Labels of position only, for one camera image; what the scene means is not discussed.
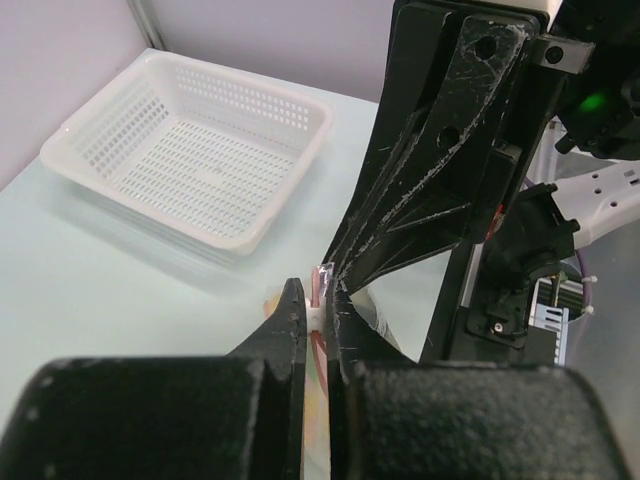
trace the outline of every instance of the basket mesh holes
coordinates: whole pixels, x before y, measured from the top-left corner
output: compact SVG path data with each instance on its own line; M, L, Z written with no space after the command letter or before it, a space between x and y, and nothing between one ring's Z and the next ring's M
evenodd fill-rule
M181 120L116 188L207 233L233 238L247 230L292 166L290 158Z

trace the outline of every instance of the black metal bracket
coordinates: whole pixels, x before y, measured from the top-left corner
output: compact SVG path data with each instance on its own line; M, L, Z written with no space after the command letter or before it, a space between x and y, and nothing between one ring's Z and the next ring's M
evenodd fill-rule
M444 1L394 12L371 141L324 260L349 292L482 242L515 198L566 75L533 62L534 15Z

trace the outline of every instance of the table surface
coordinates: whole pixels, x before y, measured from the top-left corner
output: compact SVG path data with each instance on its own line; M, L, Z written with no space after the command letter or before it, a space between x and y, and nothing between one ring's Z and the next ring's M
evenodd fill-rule
M308 278L349 203L377 105L267 79L327 102L322 152L250 256L218 255L47 170L0 192L0 432L25 383L70 356L225 354L264 319L289 277ZM371 286L417 359L448 254Z

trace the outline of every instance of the screw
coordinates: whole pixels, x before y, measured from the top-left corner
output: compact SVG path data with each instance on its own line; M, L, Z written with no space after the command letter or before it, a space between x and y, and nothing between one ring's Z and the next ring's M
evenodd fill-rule
M564 57L564 51L558 46L553 46L547 50L544 57L551 65L555 65L556 63L560 63L560 60Z

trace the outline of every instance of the wall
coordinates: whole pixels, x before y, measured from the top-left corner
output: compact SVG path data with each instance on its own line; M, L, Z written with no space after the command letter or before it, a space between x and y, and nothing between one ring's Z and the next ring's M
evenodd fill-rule
M377 101L393 0L152 0L182 55Z
M145 48L126 0L0 2L0 190Z

